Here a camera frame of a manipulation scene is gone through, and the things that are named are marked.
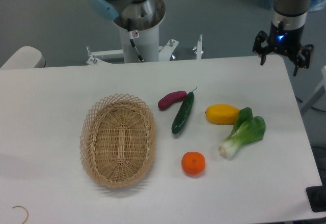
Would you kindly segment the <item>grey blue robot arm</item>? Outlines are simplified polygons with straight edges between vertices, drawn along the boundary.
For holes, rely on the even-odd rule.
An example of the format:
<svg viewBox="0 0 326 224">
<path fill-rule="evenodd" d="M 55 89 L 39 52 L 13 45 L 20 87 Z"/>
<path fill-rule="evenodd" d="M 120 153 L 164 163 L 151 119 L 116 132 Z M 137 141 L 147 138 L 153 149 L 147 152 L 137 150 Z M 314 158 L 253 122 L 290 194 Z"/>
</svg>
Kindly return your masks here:
<svg viewBox="0 0 326 224">
<path fill-rule="evenodd" d="M 159 48 L 159 25 L 166 13 L 163 0 L 88 0 L 102 18 L 112 21 L 120 32 L 126 63 L 158 62 L 170 59 L 177 45 L 171 40 Z M 302 45 L 301 37 L 311 0 L 273 0 L 274 15 L 269 33 L 260 31 L 253 52 L 264 64 L 269 53 L 288 57 L 295 69 L 308 68 L 313 45 Z"/>
</svg>

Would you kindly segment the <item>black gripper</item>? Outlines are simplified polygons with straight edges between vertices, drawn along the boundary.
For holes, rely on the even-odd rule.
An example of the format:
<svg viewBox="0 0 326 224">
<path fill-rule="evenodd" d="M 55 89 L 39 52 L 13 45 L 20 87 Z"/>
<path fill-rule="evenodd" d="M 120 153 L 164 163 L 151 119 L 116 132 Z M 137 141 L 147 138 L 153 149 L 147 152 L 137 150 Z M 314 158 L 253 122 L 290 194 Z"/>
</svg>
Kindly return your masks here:
<svg viewBox="0 0 326 224">
<path fill-rule="evenodd" d="M 293 76 L 297 75 L 300 68 L 308 69 L 313 59 L 314 45 L 301 46 L 303 29 L 304 26 L 294 30 L 279 29 L 272 23 L 269 36 L 260 31 L 255 37 L 252 49 L 260 57 L 260 65 L 264 65 L 267 54 L 274 52 L 283 56 L 296 56 L 293 61 Z"/>
</svg>

